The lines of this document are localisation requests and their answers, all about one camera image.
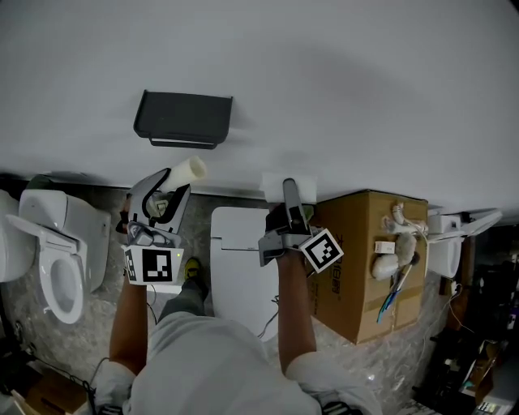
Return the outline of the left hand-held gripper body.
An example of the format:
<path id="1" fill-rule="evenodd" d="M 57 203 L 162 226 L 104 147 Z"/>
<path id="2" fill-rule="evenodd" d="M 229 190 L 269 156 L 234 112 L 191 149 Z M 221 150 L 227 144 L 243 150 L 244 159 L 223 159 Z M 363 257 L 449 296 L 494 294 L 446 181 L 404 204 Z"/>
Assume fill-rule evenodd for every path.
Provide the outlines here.
<path id="1" fill-rule="evenodd" d="M 122 245 L 127 278 L 132 285 L 173 285 L 184 249 L 174 233 L 130 221 Z"/>

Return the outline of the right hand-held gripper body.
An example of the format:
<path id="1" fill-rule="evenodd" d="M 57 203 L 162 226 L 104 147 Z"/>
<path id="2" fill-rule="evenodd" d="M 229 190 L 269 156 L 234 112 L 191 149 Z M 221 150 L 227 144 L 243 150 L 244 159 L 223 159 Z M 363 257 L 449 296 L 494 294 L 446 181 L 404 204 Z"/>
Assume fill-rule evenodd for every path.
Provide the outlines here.
<path id="1" fill-rule="evenodd" d="M 260 266 L 283 256 L 287 250 L 302 252 L 314 272 L 322 272 L 340 259 L 344 252 L 328 229 L 310 228 L 309 234 L 266 233 L 259 241 Z"/>

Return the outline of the large white toilet paper roll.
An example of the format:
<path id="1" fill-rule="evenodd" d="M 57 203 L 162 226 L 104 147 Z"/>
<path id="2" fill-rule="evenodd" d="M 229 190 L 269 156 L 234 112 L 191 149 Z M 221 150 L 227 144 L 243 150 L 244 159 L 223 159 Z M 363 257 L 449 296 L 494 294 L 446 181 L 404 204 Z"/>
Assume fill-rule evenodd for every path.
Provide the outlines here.
<path id="1" fill-rule="evenodd" d="M 314 177 L 304 175 L 284 175 L 280 173 L 263 173 L 260 189 L 269 203 L 284 201 L 283 181 L 294 179 L 302 203 L 315 204 L 317 201 L 317 182 Z"/>

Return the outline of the cardboard paper tube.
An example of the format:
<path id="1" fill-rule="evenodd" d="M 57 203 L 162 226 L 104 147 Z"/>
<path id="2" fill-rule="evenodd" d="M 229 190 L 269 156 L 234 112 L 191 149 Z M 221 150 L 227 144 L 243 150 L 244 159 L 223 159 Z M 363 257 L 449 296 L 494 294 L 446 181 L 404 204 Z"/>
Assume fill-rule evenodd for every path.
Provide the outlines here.
<path id="1" fill-rule="evenodd" d="M 206 164 L 199 156 L 192 156 L 170 169 L 166 180 L 160 185 L 162 192 L 170 192 L 206 178 Z"/>

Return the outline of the person's right forearm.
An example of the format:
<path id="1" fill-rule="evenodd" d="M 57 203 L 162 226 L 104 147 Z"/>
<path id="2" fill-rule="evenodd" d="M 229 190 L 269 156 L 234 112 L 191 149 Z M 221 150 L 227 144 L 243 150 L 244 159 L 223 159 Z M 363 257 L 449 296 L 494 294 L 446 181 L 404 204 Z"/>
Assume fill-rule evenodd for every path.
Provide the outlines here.
<path id="1" fill-rule="evenodd" d="M 298 251 L 290 250 L 277 259 L 277 267 L 278 351 L 281 370 L 286 374 L 295 359 L 316 351 L 316 342 L 304 256 Z"/>

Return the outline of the person's left forearm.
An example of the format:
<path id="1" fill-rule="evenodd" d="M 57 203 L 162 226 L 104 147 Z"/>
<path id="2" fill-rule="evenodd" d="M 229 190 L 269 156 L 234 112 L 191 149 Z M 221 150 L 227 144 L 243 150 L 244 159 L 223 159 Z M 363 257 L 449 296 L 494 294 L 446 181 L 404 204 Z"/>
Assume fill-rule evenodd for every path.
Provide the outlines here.
<path id="1" fill-rule="evenodd" d="M 110 337 L 109 360 L 138 375 L 146 365 L 147 350 L 147 290 L 124 280 Z"/>

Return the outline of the white open-lid toilet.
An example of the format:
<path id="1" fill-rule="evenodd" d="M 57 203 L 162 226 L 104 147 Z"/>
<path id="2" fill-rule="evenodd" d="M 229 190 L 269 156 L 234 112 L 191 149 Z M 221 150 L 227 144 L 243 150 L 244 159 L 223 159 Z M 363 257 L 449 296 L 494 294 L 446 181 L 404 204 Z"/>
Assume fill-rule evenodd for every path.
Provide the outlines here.
<path id="1" fill-rule="evenodd" d="M 62 323 L 77 323 L 105 277 L 110 214 L 60 190 L 24 190 L 6 220 L 37 241 L 46 309 Z"/>

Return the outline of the white closed-lid toilet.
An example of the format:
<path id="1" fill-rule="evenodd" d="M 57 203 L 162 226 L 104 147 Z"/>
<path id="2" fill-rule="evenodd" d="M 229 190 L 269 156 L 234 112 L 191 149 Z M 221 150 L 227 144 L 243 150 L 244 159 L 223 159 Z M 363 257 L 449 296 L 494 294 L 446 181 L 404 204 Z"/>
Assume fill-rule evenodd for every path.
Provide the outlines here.
<path id="1" fill-rule="evenodd" d="M 212 212 L 210 276 L 213 313 L 242 324 L 261 341 L 277 335 L 278 274 L 262 267 L 258 241 L 267 209 L 217 207 Z"/>

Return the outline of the white toilet with raised lid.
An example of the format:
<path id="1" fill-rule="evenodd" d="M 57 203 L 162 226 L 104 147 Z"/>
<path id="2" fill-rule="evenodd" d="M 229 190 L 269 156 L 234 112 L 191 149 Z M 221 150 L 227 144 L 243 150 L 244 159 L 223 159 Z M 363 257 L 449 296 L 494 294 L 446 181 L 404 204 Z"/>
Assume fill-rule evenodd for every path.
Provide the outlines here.
<path id="1" fill-rule="evenodd" d="M 461 262 L 462 243 L 468 237 L 475 237 L 486 232 L 497 224 L 503 217 L 499 209 L 483 210 L 477 212 L 460 212 L 461 237 L 454 237 L 438 243 L 428 245 L 427 270 L 443 277 L 453 279 Z"/>

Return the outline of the person's left hand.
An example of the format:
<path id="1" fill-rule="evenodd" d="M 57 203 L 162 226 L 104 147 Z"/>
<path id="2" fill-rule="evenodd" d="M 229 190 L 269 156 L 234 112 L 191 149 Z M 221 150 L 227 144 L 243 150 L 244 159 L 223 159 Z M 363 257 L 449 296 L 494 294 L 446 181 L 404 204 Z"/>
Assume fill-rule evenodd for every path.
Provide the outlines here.
<path id="1" fill-rule="evenodd" d="M 122 205 L 122 210 L 119 212 L 120 220 L 116 225 L 116 232 L 120 234 L 127 234 L 127 225 L 129 223 L 129 210 L 130 210 L 130 200 L 126 199 L 124 204 Z"/>

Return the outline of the person's grey trouser leg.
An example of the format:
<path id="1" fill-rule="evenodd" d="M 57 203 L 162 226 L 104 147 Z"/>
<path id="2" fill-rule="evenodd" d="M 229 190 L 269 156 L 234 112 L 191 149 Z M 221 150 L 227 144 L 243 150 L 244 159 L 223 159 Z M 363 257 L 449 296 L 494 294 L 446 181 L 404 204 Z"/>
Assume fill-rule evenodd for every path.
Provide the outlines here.
<path id="1" fill-rule="evenodd" d="M 208 286 L 201 277 L 188 278 L 183 283 L 181 292 L 166 302 L 157 322 L 160 323 L 171 314 L 182 312 L 206 317 L 204 302 L 208 293 Z"/>

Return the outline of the large brown cardboard box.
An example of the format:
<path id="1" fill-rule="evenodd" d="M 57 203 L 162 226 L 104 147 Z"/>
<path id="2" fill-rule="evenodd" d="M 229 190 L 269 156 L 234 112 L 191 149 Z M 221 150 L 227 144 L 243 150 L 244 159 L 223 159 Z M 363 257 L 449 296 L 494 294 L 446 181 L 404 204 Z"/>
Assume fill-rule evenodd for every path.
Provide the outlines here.
<path id="1" fill-rule="evenodd" d="M 427 201 L 373 190 L 359 191 L 316 205 L 311 222 L 326 228 L 343 250 L 343 256 L 309 281 L 313 315 L 354 344 L 386 336 L 417 322 L 426 275 L 426 245 L 418 241 L 419 261 L 406 277 L 390 307 L 380 309 L 392 282 L 376 280 L 371 271 L 377 242 L 395 242 L 384 219 L 402 204 L 406 219 L 424 222 Z"/>

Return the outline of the white oval pouch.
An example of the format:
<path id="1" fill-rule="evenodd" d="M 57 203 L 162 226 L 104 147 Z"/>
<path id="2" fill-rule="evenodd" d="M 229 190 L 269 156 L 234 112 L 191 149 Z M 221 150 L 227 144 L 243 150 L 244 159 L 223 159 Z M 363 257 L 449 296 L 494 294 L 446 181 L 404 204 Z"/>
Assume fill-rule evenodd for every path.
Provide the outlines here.
<path id="1" fill-rule="evenodd" d="M 371 275 L 376 280 L 385 280 L 392 277 L 398 269 L 399 262 L 397 255 L 381 255 L 373 263 Z"/>

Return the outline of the grey fluffy duster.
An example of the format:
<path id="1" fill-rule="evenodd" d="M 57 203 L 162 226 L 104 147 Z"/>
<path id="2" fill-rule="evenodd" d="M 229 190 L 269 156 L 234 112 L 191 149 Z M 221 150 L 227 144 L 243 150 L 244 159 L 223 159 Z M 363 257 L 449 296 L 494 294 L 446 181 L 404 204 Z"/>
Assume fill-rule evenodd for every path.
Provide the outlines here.
<path id="1" fill-rule="evenodd" d="M 395 245 L 395 254 L 398 258 L 398 265 L 403 267 L 411 262 L 414 257 L 417 240 L 412 233 L 401 233 Z"/>

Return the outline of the person's white shirt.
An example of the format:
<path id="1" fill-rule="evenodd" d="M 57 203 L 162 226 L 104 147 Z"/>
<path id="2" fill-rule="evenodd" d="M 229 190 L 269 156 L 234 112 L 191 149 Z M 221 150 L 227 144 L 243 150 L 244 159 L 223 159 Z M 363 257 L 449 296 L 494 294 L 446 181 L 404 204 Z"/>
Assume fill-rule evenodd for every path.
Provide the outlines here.
<path id="1" fill-rule="evenodd" d="M 374 394 L 320 352 L 272 366 L 239 323 L 178 312 L 152 330 L 139 374 L 105 363 L 99 415 L 382 415 Z"/>

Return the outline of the small brown cardboard box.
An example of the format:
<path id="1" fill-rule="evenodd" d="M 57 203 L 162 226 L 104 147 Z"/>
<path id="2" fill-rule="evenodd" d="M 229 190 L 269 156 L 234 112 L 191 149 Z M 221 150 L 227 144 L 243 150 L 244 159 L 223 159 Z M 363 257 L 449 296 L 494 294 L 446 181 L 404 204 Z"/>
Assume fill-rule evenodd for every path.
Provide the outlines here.
<path id="1" fill-rule="evenodd" d="M 8 390 L 25 415 L 74 415 L 88 407 L 84 388 L 51 369 L 25 366 Z"/>

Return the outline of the dark shelving unit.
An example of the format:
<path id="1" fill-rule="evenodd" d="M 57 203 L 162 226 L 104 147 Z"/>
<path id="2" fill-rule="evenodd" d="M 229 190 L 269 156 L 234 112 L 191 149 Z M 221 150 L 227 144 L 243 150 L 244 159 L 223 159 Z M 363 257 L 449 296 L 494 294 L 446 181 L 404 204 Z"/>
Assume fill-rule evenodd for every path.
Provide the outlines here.
<path id="1" fill-rule="evenodd" d="M 414 400 L 440 415 L 475 415 L 501 366 L 519 354 L 519 225 L 468 237 L 444 328 L 426 337 L 433 352 Z"/>

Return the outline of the white handled bristle brush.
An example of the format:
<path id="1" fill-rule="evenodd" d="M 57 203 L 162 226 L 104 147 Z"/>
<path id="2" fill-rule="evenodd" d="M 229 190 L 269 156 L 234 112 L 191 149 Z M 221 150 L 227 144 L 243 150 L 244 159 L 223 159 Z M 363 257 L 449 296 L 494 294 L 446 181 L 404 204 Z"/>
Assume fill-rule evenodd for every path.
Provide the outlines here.
<path id="1" fill-rule="evenodd" d="M 412 259 L 408 264 L 406 264 L 398 274 L 398 277 L 395 279 L 392 290 L 393 292 L 398 292 L 401 290 L 403 284 L 407 276 L 410 274 L 411 269 L 420 261 L 420 254 L 415 251 Z"/>

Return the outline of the blue handled brush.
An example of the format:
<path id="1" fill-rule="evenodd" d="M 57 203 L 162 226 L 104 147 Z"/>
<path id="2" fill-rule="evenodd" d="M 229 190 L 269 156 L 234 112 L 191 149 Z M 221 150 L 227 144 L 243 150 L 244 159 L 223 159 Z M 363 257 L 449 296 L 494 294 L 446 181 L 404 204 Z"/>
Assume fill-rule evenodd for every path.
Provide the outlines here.
<path id="1" fill-rule="evenodd" d="M 391 292 L 387 297 L 386 299 L 384 300 L 384 303 L 383 305 L 380 307 L 380 310 L 379 310 L 379 313 L 378 313 L 378 316 L 377 316 L 377 320 L 376 322 L 377 323 L 381 323 L 382 322 L 382 319 L 383 319 L 383 316 L 384 316 L 384 313 L 388 310 L 388 308 L 393 304 L 395 298 L 397 297 L 397 295 L 399 294 L 399 291 L 393 291 Z"/>

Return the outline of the black wall paper holder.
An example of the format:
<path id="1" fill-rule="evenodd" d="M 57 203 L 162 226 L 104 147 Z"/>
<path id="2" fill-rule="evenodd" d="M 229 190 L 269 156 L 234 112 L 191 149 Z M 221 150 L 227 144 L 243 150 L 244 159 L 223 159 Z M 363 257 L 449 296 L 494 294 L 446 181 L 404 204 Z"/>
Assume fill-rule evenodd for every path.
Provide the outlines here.
<path id="1" fill-rule="evenodd" d="M 145 90 L 133 129 L 154 147 L 213 150 L 229 134 L 233 102 L 231 96 Z"/>

